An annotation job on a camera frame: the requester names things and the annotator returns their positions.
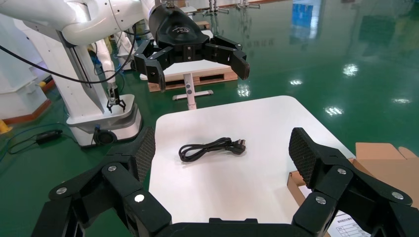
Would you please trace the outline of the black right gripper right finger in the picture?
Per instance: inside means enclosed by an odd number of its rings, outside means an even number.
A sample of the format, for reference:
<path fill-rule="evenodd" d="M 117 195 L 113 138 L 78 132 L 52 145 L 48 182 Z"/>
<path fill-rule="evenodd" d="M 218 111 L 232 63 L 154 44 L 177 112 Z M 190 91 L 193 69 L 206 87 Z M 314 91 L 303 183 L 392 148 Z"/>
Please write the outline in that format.
<path fill-rule="evenodd" d="M 293 128 L 289 155 L 311 193 L 293 216 L 294 237 L 322 237 L 339 211 L 373 237 L 416 237 L 419 211 L 412 199 L 357 169 L 338 149 Z"/>

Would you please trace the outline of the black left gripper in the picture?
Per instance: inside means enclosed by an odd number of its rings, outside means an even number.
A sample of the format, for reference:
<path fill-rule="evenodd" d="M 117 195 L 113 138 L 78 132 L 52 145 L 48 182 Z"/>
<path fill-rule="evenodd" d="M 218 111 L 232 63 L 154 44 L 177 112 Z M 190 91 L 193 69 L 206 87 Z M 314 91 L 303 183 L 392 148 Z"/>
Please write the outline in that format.
<path fill-rule="evenodd" d="M 174 63 L 208 60 L 230 66 L 242 80 L 247 80 L 250 65 L 242 45 L 222 36 L 209 36 L 180 8 L 158 5 L 149 14 L 149 28 L 154 40 L 143 40 L 134 54 L 134 68 L 149 83 L 166 90 L 164 70 Z"/>

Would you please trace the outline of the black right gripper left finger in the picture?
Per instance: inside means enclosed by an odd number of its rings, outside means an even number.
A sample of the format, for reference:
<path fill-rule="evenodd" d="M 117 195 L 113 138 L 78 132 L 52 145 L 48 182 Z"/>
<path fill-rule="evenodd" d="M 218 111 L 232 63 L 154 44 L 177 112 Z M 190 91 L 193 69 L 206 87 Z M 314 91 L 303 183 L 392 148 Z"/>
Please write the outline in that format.
<path fill-rule="evenodd" d="M 112 147 L 95 167 L 52 188 L 32 236 L 83 237 L 109 209 L 134 237 L 157 236 L 172 218 L 143 186 L 155 150 L 154 129 L 146 127 L 134 141 Z"/>

